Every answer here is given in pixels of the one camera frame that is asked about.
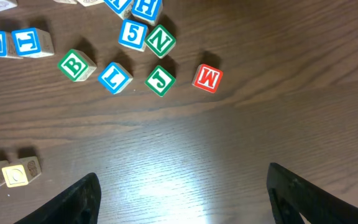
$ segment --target table surface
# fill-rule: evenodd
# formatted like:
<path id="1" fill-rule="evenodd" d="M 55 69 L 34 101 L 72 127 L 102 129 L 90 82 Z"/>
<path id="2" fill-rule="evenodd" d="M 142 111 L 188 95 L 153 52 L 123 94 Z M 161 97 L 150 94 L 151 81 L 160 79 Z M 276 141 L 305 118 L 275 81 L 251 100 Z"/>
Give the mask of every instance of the table surface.
<path id="1" fill-rule="evenodd" d="M 56 54 L 0 58 L 0 158 L 43 170 L 0 188 L 0 224 L 89 172 L 100 223 L 273 223 L 270 162 L 358 207 L 358 1 L 166 0 L 163 60 L 120 46 L 104 3 L 18 2 L 0 30 L 49 31 Z M 72 48 L 98 64 L 86 82 L 57 68 Z M 117 96 L 97 81 L 112 61 L 134 76 Z M 216 94 L 191 85 L 201 62 L 224 71 Z M 177 78 L 163 98 L 144 85 L 157 64 Z"/>

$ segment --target black plastic object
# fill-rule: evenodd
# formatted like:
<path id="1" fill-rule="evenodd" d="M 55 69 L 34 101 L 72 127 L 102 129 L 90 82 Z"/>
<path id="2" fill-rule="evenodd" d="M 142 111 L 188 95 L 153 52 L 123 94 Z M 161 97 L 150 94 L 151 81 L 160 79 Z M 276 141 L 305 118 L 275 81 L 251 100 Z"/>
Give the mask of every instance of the black plastic object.
<path id="1" fill-rule="evenodd" d="M 101 190 L 90 173 L 16 224 L 96 224 Z"/>
<path id="2" fill-rule="evenodd" d="M 358 208 L 272 163 L 268 168 L 267 190 L 277 224 L 358 224 Z"/>

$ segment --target green letter block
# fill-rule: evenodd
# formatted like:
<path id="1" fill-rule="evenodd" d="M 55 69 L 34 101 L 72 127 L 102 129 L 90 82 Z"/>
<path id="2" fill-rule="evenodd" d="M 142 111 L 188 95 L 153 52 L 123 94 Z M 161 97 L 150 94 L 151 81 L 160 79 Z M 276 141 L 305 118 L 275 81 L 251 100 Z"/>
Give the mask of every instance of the green letter block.
<path id="1" fill-rule="evenodd" d="M 163 97 L 175 81 L 175 78 L 159 65 L 146 79 L 145 84 L 158 96 Z"/>
<path id="2" fill-rule="evenodd" d="M 97 69 L 96 64 L 82 51 L 71 49 L 57 67 L 73 82 L 83 82 Z"/>
<path id="3" fill-rule="evenodd" d="M 146 38 L 146 44 L 159 58 L 164 58 L 175 46 L 177 40 L 158 25 Z"/>

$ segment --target green border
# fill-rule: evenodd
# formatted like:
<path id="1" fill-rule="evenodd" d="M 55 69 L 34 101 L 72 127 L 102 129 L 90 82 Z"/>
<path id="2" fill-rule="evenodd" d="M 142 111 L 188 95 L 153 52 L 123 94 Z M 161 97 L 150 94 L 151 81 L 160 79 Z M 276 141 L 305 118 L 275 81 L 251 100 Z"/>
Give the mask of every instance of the green border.
<path id="1" fill-rule="evenodd" d="M 71 81 L 77 81 L 81 75 L 78 75 L 77 78 L 72 77 L 63 67 L 62 67 L 62 63 L 71 55 L 74 54 L 80 61 L 82 61 L 85 64 L 85 68 L 82 69 L 81 73 L 82 74 L 84 72 L 84 70 L 86 70 L 89 65 L 87 63 L 87 61 L 77 52 L 75 52 L 74 49 L 71 49 L 67 52 L 67 54 L 63 57 L 63 59 L 61 59 L 61 61 L 59 61 L 59 63 L 57 64 L 57 67 L 60 69 L 60 71 L 62 71 Z"/>
<path id="2" fill-rule="evenodd" d="M 155 73 L 158 69 L 161 69 L 161 70 L 164 72 L 164 74 L 168 75 L 168 76 L 172 79 L 172 82 L 170 82 L 170 83 L 165 87 L 165 89 L 164 89 L 161 93 L 158 92 L 158 91 L 154 88 L 154 86 L 152 86 L 152 85 L 148 82 L 148 80 L 150 80 L 150 79 L 152 78 L 152 76 L 154 75 L 154 73 Z M 149 75 L 149 77 L 147 77 L 147 79 L 146 79 L 146 81 L 145 81 L 145 84 L 147 85 L 147 87 L 149 87 L 151 90 L 153 90 L 153 92 L 156 93 L 158 96 L 163 97 L 163 96 L 167 93 L 167 91 L 168 91 L 169 89 L 171 89 L 172 85 L 175 84 L 176 81 L 177 81 L 177 80 L 176 80 L 175 77 L 173 77 L 171 74 L 169 74 L 169 72 L 167 72 L 163 67 L 161 67 L 160 65 L 158 65 L 158 66 L 152 71 L 152 73 Z"/>
<path id="3" fill-rule="evenodd" d="M 158 28 L 161 28 L 164 33 L 166 33 L 169 37 L 172 38 L 172 42 L 170 45 L 168 45 L 168 47 L 166 48 L 166 50 L 164 50 L 162 53 L 159 53 L 158 50 L 153 46 L 153 44 L 151 42 L 149 42 L 149 39 L 151 39 L 151 36 L 158 30 Z M 154 52 L 157 56 L 159 57 L 163 57 L 164 55 L 168 54 L 169 51 L 172 49 L 172 46 L 177 42 L 176 38 L 174 38 L 172 36 L 171 33 L 169 33 L 166 28 L 163 25 L 158 25 L 157 27 L 154 28 L 154 30 L 146 37 L 146 44 L 147 46 L 150 48 L 150 50 L 152 52 Z"/>

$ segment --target dark wood surface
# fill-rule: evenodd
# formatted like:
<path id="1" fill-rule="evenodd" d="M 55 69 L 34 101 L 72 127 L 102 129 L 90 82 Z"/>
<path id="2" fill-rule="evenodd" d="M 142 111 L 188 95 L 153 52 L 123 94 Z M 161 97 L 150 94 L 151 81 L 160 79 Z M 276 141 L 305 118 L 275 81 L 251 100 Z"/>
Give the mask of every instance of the dark wood surface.
<path id="1" fill-rule="evenodd" d="M 164 1 L 178 42 L 163 60 L 119 46 L 104 4 L 18 2 L 0 29 L 47 30 L 56 55 L 0 58 L 0 158 L 43 169 L 0 188 L 0 224 L 89 172 L 100 223 L 273 223 L 270 162 L 358 207 L 358 0 Z M 57 69 L 70 48 L 98 64 L 86 82 Z M 97 81 L 112 61 L 134 75 L 117 96 Z M 224 71 L 214 95 L 191 85 L 200 62 Z M 144 85 L 156 64 L 177 78 L 163 98 Z"/>

